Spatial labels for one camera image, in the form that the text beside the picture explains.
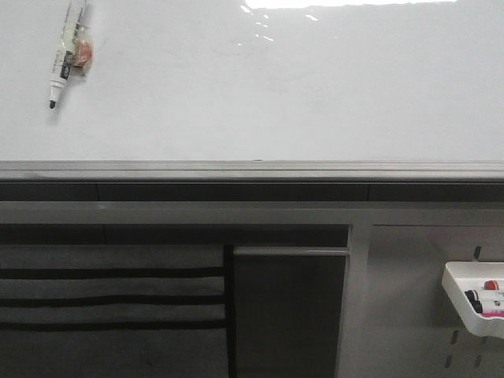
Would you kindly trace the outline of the white plastic marker tray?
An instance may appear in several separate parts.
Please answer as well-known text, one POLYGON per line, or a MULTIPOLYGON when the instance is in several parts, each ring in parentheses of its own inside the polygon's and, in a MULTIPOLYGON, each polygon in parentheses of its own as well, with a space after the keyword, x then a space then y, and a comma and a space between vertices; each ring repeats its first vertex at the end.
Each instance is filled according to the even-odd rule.
POLYGON ((503 317, 482 317, 476 313, 465 291, 485 291, 486 280, 498 280, 503 292, 503 263, 450 261, 445 264, 442 286, 456 309, 462 323, 473 335, 503 337, 503 317))

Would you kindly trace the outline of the dark grey cabinet panel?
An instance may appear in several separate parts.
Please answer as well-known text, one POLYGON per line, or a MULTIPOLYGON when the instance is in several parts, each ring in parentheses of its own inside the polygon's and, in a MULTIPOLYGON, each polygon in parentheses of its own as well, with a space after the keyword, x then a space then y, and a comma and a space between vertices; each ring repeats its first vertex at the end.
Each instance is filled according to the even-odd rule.
POLYGON ((234 255, 238 376, 335 376, 346 253, 261 246, 234 255))

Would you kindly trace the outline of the pink marker in tray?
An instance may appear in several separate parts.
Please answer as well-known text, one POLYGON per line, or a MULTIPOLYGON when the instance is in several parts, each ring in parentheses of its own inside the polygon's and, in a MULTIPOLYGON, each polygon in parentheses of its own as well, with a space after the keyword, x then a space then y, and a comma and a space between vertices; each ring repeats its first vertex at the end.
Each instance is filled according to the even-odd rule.
POLYGON ((504 309, 490 309, 481 313, 482 317, 504 317, 504 309))

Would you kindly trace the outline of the black-capped marker in tray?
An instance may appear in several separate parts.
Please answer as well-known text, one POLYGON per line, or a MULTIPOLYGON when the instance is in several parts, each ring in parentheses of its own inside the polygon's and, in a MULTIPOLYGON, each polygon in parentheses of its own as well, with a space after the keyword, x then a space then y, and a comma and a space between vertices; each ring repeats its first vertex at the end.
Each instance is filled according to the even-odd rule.
POLYGON ((465 296, 478 314, 481 314, 485 310, 503 308, 502 291, 468 290, 465 291, 465 296))

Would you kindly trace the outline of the red-capped marker in tray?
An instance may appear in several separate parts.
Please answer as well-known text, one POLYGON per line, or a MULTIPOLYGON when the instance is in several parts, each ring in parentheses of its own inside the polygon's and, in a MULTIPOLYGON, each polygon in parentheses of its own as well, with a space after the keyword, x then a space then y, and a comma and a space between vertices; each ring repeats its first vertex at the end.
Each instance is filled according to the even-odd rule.
POLYGON ((485 291, 500 291, 502 290, 502 285, 498 280, 486 280, 484 282, 485 291))

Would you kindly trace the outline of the white whiteboard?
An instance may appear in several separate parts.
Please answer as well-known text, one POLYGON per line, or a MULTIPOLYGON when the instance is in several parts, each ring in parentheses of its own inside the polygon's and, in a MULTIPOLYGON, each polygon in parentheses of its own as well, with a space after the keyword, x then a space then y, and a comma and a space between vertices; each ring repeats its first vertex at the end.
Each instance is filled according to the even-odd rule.
POLYGON ((1 177, 500 181, 500 1, 1 4, 1 177))

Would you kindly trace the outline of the grey pegboard panel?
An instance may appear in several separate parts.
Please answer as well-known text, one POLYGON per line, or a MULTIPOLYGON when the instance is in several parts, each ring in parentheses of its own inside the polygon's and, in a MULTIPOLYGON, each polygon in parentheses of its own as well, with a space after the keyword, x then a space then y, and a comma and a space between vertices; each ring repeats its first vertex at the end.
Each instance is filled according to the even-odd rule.
POLYGON ((501 377, 503 341, 468 332, 443 290, 448 261, 502 261, 497 226, 375 226, 345 377, 501 377))

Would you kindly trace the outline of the grey black-striped fabric organizer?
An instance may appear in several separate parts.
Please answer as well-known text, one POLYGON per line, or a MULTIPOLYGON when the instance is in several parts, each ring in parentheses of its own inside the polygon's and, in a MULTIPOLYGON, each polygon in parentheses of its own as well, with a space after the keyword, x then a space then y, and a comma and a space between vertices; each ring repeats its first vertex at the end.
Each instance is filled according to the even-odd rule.
POLYGON ((222 246, 1 248, 4 377, 233 377, 222 246))

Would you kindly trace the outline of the white black-tipped whiteboard marker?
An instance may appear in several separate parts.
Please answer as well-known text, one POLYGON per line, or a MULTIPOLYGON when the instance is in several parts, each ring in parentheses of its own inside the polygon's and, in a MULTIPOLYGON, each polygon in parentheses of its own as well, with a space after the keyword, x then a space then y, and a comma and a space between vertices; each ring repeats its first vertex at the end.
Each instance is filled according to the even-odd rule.
POLYGON ((50 78, 49 108, 59 103, 71 75, 86 76, 94 57, 88 27, 84 24, 87 1, 71 1, 61 30, 50 78))

